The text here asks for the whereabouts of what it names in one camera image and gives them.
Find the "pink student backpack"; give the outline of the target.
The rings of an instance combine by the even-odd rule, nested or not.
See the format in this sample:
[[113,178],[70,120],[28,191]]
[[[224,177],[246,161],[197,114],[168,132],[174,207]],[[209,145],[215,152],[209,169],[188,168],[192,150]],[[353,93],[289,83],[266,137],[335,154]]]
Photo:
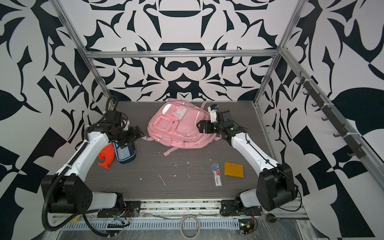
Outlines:
[[206,104],[203,102],[197,106],[182,100],[167,101],[148,123],[149,135],[142,139],[170,147],[165,156],[178,149],[201,149],[220,140],[220,135],[200,133],[197,127],[200,121],[211,120],[209,112],[204,109]]

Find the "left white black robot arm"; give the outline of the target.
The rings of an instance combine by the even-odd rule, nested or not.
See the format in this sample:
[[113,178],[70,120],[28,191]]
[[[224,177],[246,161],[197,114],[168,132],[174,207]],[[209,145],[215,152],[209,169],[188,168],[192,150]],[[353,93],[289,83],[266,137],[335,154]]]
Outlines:
[[85,183],[92,164],[108,145],[112,146],[113,159],[129,162],[136,157],[134,142],[144,134],[138,126],[129,125],[126,114],[117,111],[118,102],[117,96],[108,98],[102,118],[83,132],[80,148],[54,175],[43,178],[45,230],[56,231],[79,215],[126,207],[122,193],[93,192]]

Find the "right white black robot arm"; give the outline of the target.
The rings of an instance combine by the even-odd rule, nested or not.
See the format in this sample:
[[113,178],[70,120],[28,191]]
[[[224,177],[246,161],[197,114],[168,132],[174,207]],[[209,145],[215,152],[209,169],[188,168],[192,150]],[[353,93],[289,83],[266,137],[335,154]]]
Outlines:
[[292,168],[280,164],[267,155],[249,136],[248,129],[237,124],[229,110],[220,111],[214,104],[208,108],[209,120],[197,123],[200,133],[220,135],[237,150],[258,175],[257,187],[235,197],[237,211],[262,207],[266,211],[281,209],[283,205],[302,198],[294,182]]

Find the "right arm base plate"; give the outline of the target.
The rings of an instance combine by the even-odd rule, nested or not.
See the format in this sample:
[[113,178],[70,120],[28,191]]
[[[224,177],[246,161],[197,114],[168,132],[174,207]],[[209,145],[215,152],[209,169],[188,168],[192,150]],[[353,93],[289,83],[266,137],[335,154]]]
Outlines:
[[221,200],[220,215],[224,217],[261,216],[262,211],[261,206],[246,208],[237,199]]

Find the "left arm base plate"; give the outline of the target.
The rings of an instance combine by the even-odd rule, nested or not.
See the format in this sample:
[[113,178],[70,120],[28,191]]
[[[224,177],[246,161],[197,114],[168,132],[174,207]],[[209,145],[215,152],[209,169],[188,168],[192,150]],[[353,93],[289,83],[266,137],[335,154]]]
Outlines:
[[140,213],[141,201],[125,201],[121,208],[102,209],[98,212],[98,218],[131,218]]

